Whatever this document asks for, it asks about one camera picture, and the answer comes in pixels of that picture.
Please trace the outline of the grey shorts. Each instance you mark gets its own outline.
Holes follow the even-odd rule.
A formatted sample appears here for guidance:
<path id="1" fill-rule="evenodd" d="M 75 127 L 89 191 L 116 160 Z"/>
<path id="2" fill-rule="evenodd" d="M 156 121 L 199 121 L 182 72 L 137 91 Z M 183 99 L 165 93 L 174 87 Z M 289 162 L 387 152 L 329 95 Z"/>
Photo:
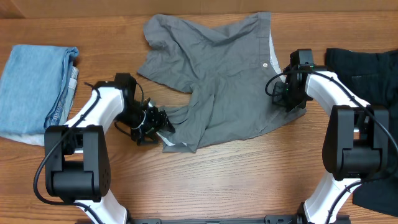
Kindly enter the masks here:
<path id="1" fill-rule="evenodd" d="M 215 28 L 157 14 L 144 37 L 150 51 L 139 74 L 191 96 L 185 106 L 165 108 L 175 132 L 159 132 L 164 152 L 251 139 L 305 113 L 286 111 L 268 95 L 280 72 L 268 12 Z"/>

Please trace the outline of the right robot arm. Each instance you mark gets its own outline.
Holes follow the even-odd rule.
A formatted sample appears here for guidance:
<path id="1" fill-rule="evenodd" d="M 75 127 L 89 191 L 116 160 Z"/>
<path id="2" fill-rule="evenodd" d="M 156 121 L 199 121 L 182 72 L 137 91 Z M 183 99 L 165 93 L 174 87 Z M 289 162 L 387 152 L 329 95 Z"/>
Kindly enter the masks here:
<path id="1" fill-rule="evenodd" d="M 388 147 L 397 144 L 388 131 L 389 113 L 356 96 L 326 66 L 316 65 L 310 49 L 292 52 L 282 75 L 284 81 L 278 75 L 270 79 L 274 84 L 269 93 L 273 104 L 290 112 L 316 100 L 329 116 L 322 148 L 326 171 L 295 215 L 268 215 L 264 221 L 350 223 L 349 216 L 338 214 L 340 208 L 359 186 L 382 180 Z"/>

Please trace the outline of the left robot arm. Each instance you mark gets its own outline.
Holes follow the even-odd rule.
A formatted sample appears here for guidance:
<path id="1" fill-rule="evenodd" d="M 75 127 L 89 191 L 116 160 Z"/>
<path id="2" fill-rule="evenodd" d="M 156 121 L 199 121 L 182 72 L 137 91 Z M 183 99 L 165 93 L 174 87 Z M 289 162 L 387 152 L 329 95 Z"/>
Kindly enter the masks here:
<path id="1" fill-rule="evenodd" d="M 135 99 L 139 84 L 129 73 L 117 73 L 113 81 L 99 81 L 81 111 L 63 125 L 49 126 L 44 134 L 45 157 L 34 177 L 38 191 L 41 172 L 47 193 L 58 197 L 58 206 L 83 210 L 92 223 L 133 223 L 128 209 L 110 190 L 111 168 L 105 134 L 111 125 L 129 127 L 127 136 L 137 145 L 157 144 L 157 132 L 175 132 L 164 110 L 150 99 Z"/>

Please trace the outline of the black shorts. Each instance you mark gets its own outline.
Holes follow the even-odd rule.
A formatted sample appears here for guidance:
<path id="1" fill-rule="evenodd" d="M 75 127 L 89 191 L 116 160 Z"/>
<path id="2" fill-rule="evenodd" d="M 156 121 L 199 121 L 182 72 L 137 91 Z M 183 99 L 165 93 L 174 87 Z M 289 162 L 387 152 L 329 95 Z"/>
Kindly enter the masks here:
<path id="1" fill-rule="evenodd" d="M 361 53 L 329 48 L 325 65 L 356 96 L 389 111 L 389 132 L 397 140 L 397 50 Z M 389 146 L 388 179 L 364 184 L 354 192 L 353 203 L 363 208 L 397 216 L 397 151 Z"/>

